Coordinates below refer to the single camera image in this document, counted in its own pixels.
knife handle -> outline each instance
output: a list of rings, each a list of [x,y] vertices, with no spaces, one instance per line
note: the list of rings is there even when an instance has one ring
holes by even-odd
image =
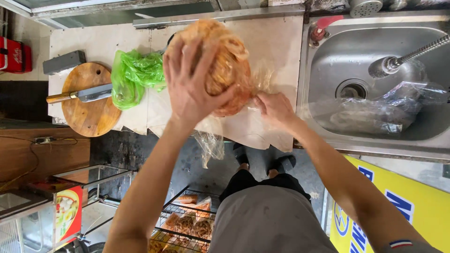
[[[77,98],[77,92],[64,92],[62,94],[58,94],[58,95],[51,95],[47,97],[47,103],[49,104],[54,104],[54,103],[59,103],[62,102],[64,100],[69,100],[69,99],[74,99]]]

gray shirt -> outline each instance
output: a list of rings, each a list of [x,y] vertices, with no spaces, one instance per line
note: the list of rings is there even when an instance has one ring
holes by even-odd
[[[338,251],[320,227],[314,210],[300,193],[282,187],[258,185],[228,196],[217,212],[209,253]],[[433,247],[413,246],[383,253],[439,253]]]

round cutting board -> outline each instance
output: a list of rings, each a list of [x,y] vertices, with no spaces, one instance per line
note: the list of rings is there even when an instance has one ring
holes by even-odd
[[[85,90],[111,83],[111,73],[98,63],[83,63],[75,67],[64,82],[63,92]],[[111,97],[83,103],[79,99],[61,102],[67,124],[87,137],[106,134],[119,120],[121,110]]]

hand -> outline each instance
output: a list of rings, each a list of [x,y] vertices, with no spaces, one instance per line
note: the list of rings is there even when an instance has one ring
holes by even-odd
[[[261,110],[262,118],[275,127],[290,131],[292,122],[299,119],[283,93],[267,94],[260,91],[253,98],[253,101]]]
[[[205,90],[206,74],[216,56],[217,43],[206,46],[195,70],[191,71],[200,42],[201,39],[197,38],[185,46],[179,39],[172,54],[164,54],[162,62],[172,106],[171,120],[189,131],[213,110],[228,102],[234,92],[234,86],[218,96],[210,96]]]

red cooler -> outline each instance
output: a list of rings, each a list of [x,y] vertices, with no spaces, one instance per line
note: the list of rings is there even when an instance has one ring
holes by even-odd
[[[32,70],[31,48],[0,37],[0,71],[22,74]]]

